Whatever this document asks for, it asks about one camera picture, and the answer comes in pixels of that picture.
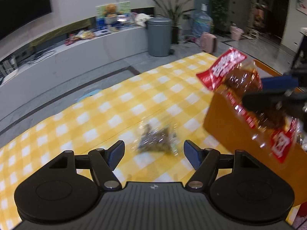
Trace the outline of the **red braised meat packet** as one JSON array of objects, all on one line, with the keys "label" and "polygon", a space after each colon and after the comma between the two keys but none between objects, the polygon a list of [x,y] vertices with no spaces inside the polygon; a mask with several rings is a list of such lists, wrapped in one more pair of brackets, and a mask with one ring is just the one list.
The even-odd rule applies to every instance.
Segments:
[{"label": "red braised meat packet", "polygon": [[284,165],[295,148],[299,121],[286,113],[283,76],[261,78],[254,62],[230,48],[196,77],[213,92],[203,127],[228,151],[244,149],[264,163]]}]

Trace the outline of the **blue water jug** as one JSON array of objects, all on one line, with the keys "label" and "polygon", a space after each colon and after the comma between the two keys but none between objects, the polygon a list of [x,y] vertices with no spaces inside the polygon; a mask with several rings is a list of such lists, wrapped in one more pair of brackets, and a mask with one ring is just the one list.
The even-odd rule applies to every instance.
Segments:
[{"label": "blue water jug", "polygon": [[203,33],[211,33],[213,25],[213,19],[202,10],[196,14],[193,19],[192,34],[196,38],[200,38]]}]

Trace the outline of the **grey trash bin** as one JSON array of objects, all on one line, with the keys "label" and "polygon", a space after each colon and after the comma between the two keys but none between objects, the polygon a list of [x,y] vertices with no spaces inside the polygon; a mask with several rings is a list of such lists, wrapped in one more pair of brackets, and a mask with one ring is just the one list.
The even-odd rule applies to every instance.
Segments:
[{"label": "grey trash bin", "polygon": [[147,21],[148,53],[154,57],[170,54],[172,20],[169,18],[150,18]]}]

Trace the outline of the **climbing vine plant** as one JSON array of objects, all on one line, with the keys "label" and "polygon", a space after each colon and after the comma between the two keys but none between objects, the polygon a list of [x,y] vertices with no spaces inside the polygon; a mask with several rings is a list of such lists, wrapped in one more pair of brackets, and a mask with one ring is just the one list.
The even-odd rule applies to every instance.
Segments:
[{"label": "climbing vine plant", "polygon": [[211,15],[217,29],[225,27],[228,15],[228,0],[210,0]]}]

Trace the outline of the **yellow checkered tablecloth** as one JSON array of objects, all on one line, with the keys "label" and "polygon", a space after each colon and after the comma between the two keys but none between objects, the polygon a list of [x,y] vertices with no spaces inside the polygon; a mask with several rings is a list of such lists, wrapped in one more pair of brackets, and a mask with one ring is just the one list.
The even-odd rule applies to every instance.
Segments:
[{"label": "yellow checkered tablecloth", "polygon": [[203,128],[213,94],[196,78],[214,61],[214,56],[198,53],[129,78],[39,122],[4,146],[1,229],[13,229],[20,222],[16,187],[67,149],[84,154],[123,140],[125,155],[115,169],[120,182],[187,181],[192,167],[182,154],[140,154],[134,149],[142,123],[154,128],[174,124],[179,149],[190,139],[225,153]]}]

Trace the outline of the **potted green plant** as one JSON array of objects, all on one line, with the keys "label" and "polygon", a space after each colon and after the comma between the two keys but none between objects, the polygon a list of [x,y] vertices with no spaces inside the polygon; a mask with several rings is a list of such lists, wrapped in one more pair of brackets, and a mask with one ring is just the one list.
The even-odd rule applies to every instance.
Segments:
[{"label": "potted green plant", "polygon": [[172,5],[171,0],[168,0],[168,5],[163,0],[152,0],[161,10],[162,14],[158,14],[160,17],[169,18],[172,21],[172,44],[179,43],[179,32],[180,32],[180,19],[183,15],[188,12],[196,10],[195,8],[184,9],[184,6],[194,0],[186,0],[181,2],[175,0]]}]

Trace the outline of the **dark dried fruit packet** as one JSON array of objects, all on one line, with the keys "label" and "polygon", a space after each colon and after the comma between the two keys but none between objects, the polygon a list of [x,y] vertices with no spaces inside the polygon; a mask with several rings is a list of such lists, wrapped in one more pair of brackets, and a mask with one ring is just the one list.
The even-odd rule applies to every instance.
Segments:
[{"label": "dark dried fruit packet", "polygon": [[154,126],[150,122],[141,122],[139,126],[139,138],[136,141],[138,152],[164,152],[178,155],[178,137],[176,125],[167,122],[161,126]]}]

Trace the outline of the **white tv console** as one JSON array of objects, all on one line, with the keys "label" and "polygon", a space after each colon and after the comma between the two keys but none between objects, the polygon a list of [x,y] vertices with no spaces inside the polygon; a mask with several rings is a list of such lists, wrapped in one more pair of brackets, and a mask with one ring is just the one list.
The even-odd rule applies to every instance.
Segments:
[{"label": "white tv console", "polygon": [[72,78],[147,49],[147,31],[142,27],[60,45],[51,56],[23,65],[14,77],[1,84],[1,118]]}]

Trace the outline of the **snack pile on console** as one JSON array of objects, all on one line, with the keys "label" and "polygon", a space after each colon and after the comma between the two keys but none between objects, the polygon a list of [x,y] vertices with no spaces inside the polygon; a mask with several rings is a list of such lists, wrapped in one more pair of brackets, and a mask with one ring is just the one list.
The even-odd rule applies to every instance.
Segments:
[{"label": "snack pile on console", "polygon": [[80,30],[77,34],[70,34],[64,41],[66,46],[71,45],[79,40],[87,40],[95,38],[95,33],[90,30]]}]

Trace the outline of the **black wall television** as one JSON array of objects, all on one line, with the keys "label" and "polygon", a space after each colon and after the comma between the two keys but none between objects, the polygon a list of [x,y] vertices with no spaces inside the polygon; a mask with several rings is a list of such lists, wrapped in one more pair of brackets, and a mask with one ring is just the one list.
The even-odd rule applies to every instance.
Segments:
[{"label": "black wall television", "polygon": [[0,0],[1,39],[50,12],[50,0]]}]

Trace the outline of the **orange storage box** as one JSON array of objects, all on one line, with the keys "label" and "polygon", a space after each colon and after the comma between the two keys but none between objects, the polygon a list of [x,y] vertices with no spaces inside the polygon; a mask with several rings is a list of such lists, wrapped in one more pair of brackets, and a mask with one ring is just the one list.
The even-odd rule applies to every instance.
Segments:
[{"label": "orange storage box", "polygon": [[283,178],[295,192],[295,206],[306,202],[306,152],[293,142],[283,150],[286,158],[280,163],[271,151],[271,133],[257,127],[225,86],[214,91],[203,127],[229,152],[244,149]]}]

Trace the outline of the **pink bag on floor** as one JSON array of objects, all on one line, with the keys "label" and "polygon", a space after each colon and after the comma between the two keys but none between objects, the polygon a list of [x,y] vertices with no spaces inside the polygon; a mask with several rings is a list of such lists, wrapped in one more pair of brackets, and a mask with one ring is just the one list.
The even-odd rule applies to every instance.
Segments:
[{"label": "pink bag on floor", "polygon": [[200,48],[206,53],[214,53],[216,51],[217,38],[215,35],[203,32],[200,37]]}]

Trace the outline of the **teddy bear picture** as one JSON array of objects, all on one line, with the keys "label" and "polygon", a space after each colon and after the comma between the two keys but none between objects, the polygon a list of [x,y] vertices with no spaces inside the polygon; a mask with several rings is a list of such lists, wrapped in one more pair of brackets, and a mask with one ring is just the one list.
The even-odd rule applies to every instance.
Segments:
[{"label": "teddy bear picture", "polygon": [[133,22],[130,2],[96,6],[96,26],[99,29],[120,28]]}]

